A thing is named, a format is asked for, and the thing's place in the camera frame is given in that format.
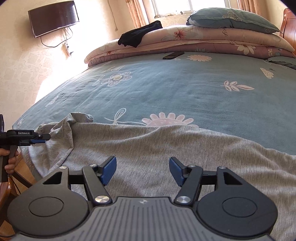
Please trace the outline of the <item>person's left hand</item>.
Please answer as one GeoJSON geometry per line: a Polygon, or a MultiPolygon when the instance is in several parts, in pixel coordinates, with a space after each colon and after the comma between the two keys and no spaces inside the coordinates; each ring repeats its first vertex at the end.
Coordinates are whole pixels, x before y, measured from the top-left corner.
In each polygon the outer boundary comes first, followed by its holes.
{"type": "MultiPolygon", "coordinates": [[[[5,149],[0,148],[0,155],[1,156],[9,156],[9,154],[10,154],[9,150],[5,150],[5,149]]],[[[8,160],[8,164],[5,165],[4,168],[8,174],[14,173],[18,155],[19,155],[19,152],[18,152],[18,150],[16,150],[14,156],[12,158],[10,158],[8,160]]]]}

